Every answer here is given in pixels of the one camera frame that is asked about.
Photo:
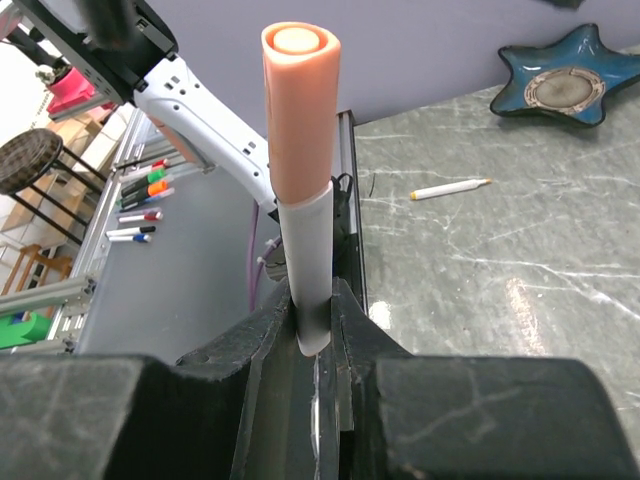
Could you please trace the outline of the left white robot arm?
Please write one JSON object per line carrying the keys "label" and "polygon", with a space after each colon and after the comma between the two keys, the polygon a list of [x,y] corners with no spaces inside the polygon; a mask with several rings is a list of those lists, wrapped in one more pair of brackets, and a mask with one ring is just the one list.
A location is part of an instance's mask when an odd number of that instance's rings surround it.
{"label": "left white robot arm", "polygon": [[230,173],[271,218],[267,142],[215,97],[145,1],[18,1],[18,10],[107,100],[130,103],[203,167]]}

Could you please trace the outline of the orange pen cap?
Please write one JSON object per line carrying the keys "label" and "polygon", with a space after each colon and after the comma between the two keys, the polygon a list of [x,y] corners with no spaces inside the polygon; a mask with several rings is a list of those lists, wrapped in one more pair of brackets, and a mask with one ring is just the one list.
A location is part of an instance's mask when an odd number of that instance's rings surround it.
{"label": "orange pen cap", "polygon": [[269,171],[282,204],[323,191],[333,162],[341,42],[304,22],[278,22],[261,34]]}

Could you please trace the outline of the white orange-tipped marker pen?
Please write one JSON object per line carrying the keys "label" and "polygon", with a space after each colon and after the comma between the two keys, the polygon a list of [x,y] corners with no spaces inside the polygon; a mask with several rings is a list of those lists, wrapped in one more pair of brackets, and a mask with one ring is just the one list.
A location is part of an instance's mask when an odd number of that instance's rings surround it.
{"label": "white orange-tipped marker pen", "polygon": [[281,204],[279,217],[297,340],[312,357],[331,341],[333,185],[304,202]]}

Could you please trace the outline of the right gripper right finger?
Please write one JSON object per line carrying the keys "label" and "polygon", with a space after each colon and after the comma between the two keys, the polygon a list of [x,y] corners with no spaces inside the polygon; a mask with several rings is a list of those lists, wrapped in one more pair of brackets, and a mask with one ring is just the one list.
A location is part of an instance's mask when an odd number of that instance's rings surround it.
{"label": "right gripper right finger", "polygon": [[331,298],[350,420],[340,479],[629,479],[633,452],[599,377],[571,358],[414,355]]}

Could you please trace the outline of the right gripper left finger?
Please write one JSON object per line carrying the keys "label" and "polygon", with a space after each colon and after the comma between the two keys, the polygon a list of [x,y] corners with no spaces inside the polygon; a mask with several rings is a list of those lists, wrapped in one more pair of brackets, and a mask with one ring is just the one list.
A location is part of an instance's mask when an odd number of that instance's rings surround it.
{"label": "right gripper left finger", "polygon": [[5,355],[5,479],[281,479],[289,285],[168,365],[144,355]]}

